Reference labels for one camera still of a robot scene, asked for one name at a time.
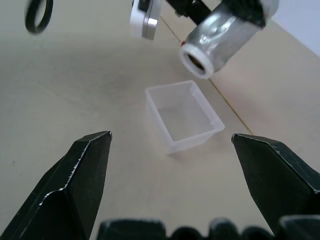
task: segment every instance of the white ring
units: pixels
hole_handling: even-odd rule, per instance
[[[194,57],[204,70],[197,67],[188,55]],[[191,43],[186,43],[180,48],[179,57],[183,65],[200,79],[208,79],[214,73],[214,65],[209,57],[200,48]]]

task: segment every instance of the table surface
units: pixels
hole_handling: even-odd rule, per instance
[[[110,218],[161,219],[168,234],[181,225],[207,234],[221,216],[240,229],[268,228],[231,143],[233,133],[250,132],[214,85],[194,79],[178,58],[177,38],[194,28],[190,21],[183,26],[164,4],[155,41],[133,39],[131,1],[55,1],[47,31],[31,36],[25,2],[0,6],[0,232],[72,143],[99,131],[112,131],[113,140],[91,239]],[[228,84],[240,74],[227,73]],[[165,155],[146,118],[144,91],[187,80],[195,80],[225,130]],[[227,85],[219,87],[226,94]]]

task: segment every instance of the clear plastic container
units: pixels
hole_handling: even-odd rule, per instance
[[[149,87],[145,95],[166,154],[198,146],[225,128],[194,81]]]

